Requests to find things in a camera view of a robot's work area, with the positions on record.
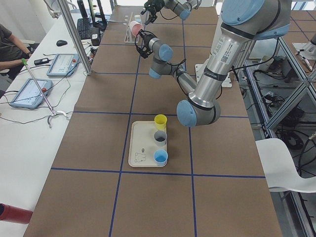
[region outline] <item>yellow cup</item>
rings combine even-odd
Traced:
[[[155,116],[155,125],[158,130],[164,130],[167,124],[167,117],[165,115]]]

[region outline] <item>computer mouse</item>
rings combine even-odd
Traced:
[[[56,42],[56,45],[57,45],[58,47],[63,46],[63,45],[66,45],[66,44],[68,44],[68,42],[65,41],[65,40],[62,40],[62,39],[60,39],[60,40],[58,40],[58,41]]]

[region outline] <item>blue cup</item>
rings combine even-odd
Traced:
[[[154,153],[154,159],[158,166],[163,166],[167,163],[168,153],[163,149],[157,150]]]

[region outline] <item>green tip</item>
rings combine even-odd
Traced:
[[[24,66],[26,66],[28,64],[28,62],[25,60],[25,58],[22,58],[22,62],[24,64]]]

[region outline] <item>gray cup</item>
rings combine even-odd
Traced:
[[[164,131],[158,130],[154,134],[154,140],[157,146],[163,147],[164,145],[166,145],[167,133],[165,133]]]

